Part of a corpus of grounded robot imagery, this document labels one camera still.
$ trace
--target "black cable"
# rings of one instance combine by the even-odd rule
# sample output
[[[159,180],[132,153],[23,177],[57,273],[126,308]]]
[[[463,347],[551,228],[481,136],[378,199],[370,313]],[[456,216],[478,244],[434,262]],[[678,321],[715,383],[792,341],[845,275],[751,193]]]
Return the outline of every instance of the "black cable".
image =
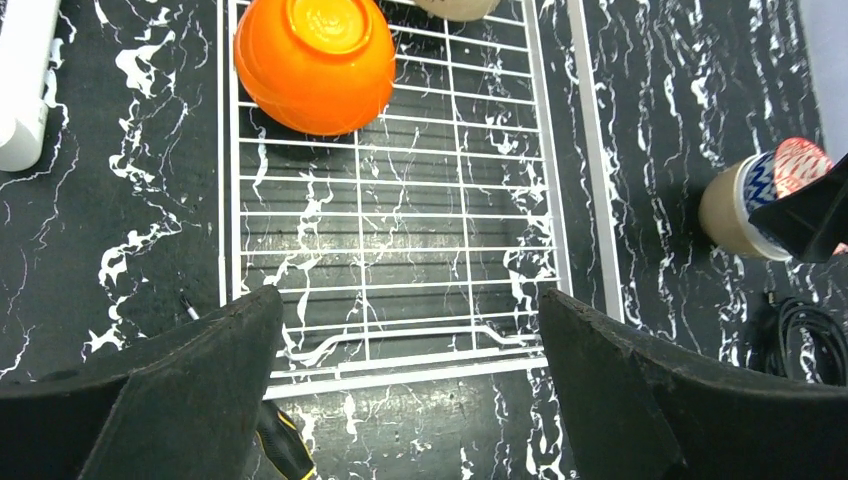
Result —
[[[834,379],[822,381],[828,385],[848,386],[848,341],[842,326],[816,305],[794,297],[777,302],[774,293],[768,294],[775,315],[764,324],[763,351],[765,373],[793,379],[789,364],[789,336],[794,331],[809,332],[816,350],[817,361],[825,360],[835,372]]]

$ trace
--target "bent wire handle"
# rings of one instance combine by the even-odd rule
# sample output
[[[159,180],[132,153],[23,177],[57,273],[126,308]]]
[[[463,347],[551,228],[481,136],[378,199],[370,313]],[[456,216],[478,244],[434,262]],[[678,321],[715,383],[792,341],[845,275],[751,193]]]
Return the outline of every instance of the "bent wire handle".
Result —
[[[318,362],[322,355],[329,349],[335,347],[339,343],[354,342],[367,339],[386,339],[386,338],[402,338],[402,337],[423,337],[435,335],[456,335],[462,333],[482,333],[488,335],[492,340],[500,345],[524,345],[528,342],[536,342],[540,340],[538,335],[510,335],[504,337],[490,327],[479,325],[473,327],[437,327],[437,328],[411,328],[408,330],[393,330],[393,331],[376,331],[368,333],[342,333],[333,335],[332,337],[321,342],[315,350],[310,352],[292,352],[291,349],[277,351],[277,358],[286,357],[295,362],[314,365]]]

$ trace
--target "white device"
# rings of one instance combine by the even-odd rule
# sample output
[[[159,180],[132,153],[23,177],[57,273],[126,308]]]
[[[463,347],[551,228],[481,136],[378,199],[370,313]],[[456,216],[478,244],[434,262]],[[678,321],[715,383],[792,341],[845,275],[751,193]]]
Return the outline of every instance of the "white device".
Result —
[[[47,105],[44,73],[61,0],[8,0],[0,27],[0,170],[38,161]]]

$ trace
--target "screwdriver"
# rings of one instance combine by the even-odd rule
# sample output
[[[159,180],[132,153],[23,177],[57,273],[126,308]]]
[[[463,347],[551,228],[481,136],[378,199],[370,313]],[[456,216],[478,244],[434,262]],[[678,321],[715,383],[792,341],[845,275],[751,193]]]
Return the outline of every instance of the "screwdriver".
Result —
[[[200,318],[185,294],[180,294],[180,304],[192,320]],[[307,480],[315,475],[312,454],[298,433],[294,420],[270,400],[263,401],[259,407],[256,435],[265,456],[283,478]]]

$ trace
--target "black object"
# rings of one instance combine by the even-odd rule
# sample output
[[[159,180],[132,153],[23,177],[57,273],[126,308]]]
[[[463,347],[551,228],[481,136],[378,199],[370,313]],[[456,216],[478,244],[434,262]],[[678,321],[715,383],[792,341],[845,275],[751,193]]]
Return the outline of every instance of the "black object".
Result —
[[[305,480],[315,473],[315,462],[294,420],[277,408],[274,402],[262,402],[256,432],[262,451],[283,478]]]
[[[848,390],[724,364],[556,291],[540,327],[581,478],[848,478]]]
[[[748,221],[796,259],[827,262],[848,243],[848,155],[815,182],[754,210]]]
[[[77,370],[0,389],[0,478],[238,478],[281,324],[269,286]]]
[[[762,319],[759,346],[755,349],[763,358],[764,373],[794,379],[790,361],[790,338],[805,329],[815,346],[816,370],[828,385],[848,385],[848,341],[842,326],[816,305],[798,298],[778,303],[769,293],[772,315]]]

